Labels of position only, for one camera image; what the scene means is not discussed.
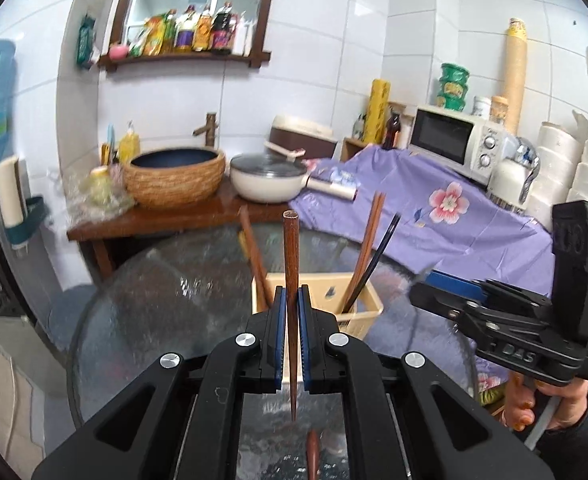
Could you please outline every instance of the wooden table leg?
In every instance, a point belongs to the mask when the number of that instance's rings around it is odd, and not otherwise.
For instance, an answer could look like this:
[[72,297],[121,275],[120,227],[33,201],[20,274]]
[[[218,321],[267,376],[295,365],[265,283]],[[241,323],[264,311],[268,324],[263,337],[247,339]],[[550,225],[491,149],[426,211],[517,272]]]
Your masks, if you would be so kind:
[[103,280],[107,280],[114,273],[114,264],[109,257],[109,251],[105,245],[105,240],[93,240],[91,245],[96,255],[96,262],[98,263],[98,269]]

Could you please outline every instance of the purple tablecloth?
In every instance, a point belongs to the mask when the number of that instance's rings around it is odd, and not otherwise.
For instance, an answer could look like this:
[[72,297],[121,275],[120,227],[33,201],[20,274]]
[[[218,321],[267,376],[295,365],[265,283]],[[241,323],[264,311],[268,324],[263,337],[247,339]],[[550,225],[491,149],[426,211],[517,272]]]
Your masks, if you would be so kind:
[[[375,246],[392,216],[401,221],[385,254],[417,273],[428,266],[465,280],[500,280],[549,294],[554,273],[551,237],[534,219],[495,206],[459,174],[407,150],[370,146],[352,160],[322,159],[313,173],[356,183],[354,203],[305,191],[293,202],[310,228],[361,241],[376,191],[386,194]],[[506,379],[503,368],[479,360],[481,389]]]

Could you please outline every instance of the white cable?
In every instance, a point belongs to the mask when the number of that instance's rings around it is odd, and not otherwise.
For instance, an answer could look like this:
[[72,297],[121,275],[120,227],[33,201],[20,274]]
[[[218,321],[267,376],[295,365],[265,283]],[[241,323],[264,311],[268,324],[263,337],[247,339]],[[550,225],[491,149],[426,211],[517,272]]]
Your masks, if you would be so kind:
[[11,438],[13,437],[14,427],[16,426],[16,416],[18,415],[18,389],[16,387],[16,370],[14,370],[13,366],[13,358],[10,357],[10,369],[11,369],[11,383],[13,385],[13,406],[11,407],[11,422],[10,422],[10,430],[7,434],[7,441],[5,442],[5,451],[2,454],[2,457],[7,460],[7,454],[10,450],[11,445]]

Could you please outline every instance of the round glass tabletop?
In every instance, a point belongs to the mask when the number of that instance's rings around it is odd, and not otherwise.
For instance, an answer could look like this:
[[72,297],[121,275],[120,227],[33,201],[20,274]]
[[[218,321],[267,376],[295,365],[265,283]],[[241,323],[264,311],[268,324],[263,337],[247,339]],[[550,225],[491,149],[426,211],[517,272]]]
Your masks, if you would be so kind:
[[[280,224],[255,224],[267,272],[284,272]],[[165,352],[192,358],[243,332],[251,315],[251,272],[238,226],[186,232],[123,265],[88,305],[71,348],[70,406],[77,426],[91,418]],[[360,246],[301,230],[301,272],[351,272]],[[365,342],[376,352],[423,352],[470,394],[476,377],[468,340],[452,323],[409,303],[413,276],[383,257],[371,282],[384,310]],[[348,478],[341,396],[309,396],[298,388],[298,418],[289,415],[287,386],[274,395],[245,395],[237,478],[303,479],[309,429],[321,435],[322,478]]]

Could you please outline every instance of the microwave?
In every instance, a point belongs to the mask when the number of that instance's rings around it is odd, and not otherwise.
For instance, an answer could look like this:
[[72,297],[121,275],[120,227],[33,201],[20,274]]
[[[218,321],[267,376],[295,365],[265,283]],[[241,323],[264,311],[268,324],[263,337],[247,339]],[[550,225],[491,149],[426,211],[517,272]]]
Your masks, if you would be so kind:
[[520,142],[500,124],[436,106],[416,112],[408,148],[486,186],[492,170]]

